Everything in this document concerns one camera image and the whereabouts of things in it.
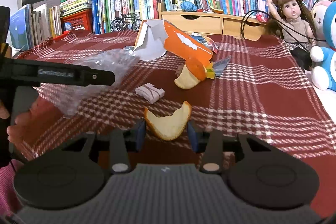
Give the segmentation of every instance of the doll's face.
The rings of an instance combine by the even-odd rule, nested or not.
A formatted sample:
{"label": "doll's face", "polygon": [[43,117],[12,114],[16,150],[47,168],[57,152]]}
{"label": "doll's face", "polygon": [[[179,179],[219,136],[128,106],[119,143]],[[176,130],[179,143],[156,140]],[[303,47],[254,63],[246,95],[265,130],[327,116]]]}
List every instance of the doll's face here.
{"label": "doll's face", "polygon": [[288,19],[297,19],[301,15],[301,10],[296,0],[291,0],[282,6],[282,13]]}

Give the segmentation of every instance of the doll's hair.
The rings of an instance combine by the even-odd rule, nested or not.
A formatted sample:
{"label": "doll's hair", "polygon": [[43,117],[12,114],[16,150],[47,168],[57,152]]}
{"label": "doll's hair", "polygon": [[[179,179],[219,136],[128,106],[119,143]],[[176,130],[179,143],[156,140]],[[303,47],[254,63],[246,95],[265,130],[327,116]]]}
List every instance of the doll's hair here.
{"label": "doll's hair", "polygon": [[[280,17],[282,19],[285,19],[286,17],[284,16],[282,9],[283,6],[288,3],[289,1],[292,0],[273,0],[273,3],[275,4],[275,6],[278,8],[278,14],[280,15]],[[311,30],[315,36],[315,25],[314,25],[314,21],[313,21],[313,17],[310,13],[310,11],[307,9],[307,7],[302,3],[302,0],[296,0],[297,4],[300,7],[301,10],[301,19],[307,21],[311,27]],[[280,27],[281,23],[278,24],[278,22],[273,19],[270,18],[267,23],[266,23],[266,32],[268,34],[274,34],[280,38],[284,38],[283,33],[282,33],[282,28]]]}

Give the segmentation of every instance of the plaid blanket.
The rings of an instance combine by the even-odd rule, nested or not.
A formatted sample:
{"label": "plaid blanket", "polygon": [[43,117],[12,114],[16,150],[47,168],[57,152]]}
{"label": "plaid blanket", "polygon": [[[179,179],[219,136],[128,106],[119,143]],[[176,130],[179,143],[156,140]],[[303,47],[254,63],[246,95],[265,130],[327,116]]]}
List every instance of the plaid blanket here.
{"label": "plaid blanket", "polygon": [[[272,36],[262,36],[255,42],[222,35],[211,38],[219,46],[213,60],[231,55],[231,61],[219,78],[206,79],[190,90],[174,84],[175,72],[184,60],[169,52],[154,61],[140,61],[116,90],[82,101],[70,119],[48,102],[58,92],[55,86],[43,84],[38,88],[39,106],[33,109],[34,122],[18,148],[32,159],[80,132],[104,134],[114,127],[131,127],[143,117],[145,106],[165,116],[188,101],[193,106],[191,119],[199,126],[228,135],[247,131],[313,166],[321,186],[312,206],[321,215],[331,214],[336,207],[332,183],[336,172],[336,125],[287,47]],[[71,63],[133,45],[135,39],[136,34],[130,31],[104,35],[73,31],[60,41],[45,41],[19,58]],[[134,92],[146,83],[165,90],[165,96],[153,105]],[[200,160],[192,153],[186,134],[163,142],[150,133],[142,152],[131,153],[130,159],[132,164],[197,164]]]}

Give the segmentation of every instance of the bicycle wheel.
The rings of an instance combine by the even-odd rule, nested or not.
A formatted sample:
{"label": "bicycle wheel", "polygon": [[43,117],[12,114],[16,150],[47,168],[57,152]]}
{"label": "bicycle wheel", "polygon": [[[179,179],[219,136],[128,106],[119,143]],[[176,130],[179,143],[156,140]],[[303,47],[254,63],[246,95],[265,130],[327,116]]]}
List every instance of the bicycle wheel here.
{"label": "bicycle wheel", "polygon": [[132,24],[132,30],[134,32],[138,32],[140,30],[140,26],[141,26],[141,20],[140,19],[136,19],[133,24]]}
{"label": "bicycle wheel", "polygon": [[121,31],[123,29],[123,26],[124,26],[124,22],[122,21],[121,18],[116,18],[110,24],[112,32],[119,32],[119,31]]}

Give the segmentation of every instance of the red basket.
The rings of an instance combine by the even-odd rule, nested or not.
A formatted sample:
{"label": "red basket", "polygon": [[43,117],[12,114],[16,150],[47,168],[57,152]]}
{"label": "red basket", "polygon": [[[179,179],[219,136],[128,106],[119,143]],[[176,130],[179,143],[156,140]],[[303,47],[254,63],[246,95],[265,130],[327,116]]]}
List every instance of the red basket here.
{"label": "red basket", "polygon": [[85,29],[92,32],[92,9],[87,9],[73,15],[62,17],[62,26],[66,22],[71,23],[72,28],[75,30]]}

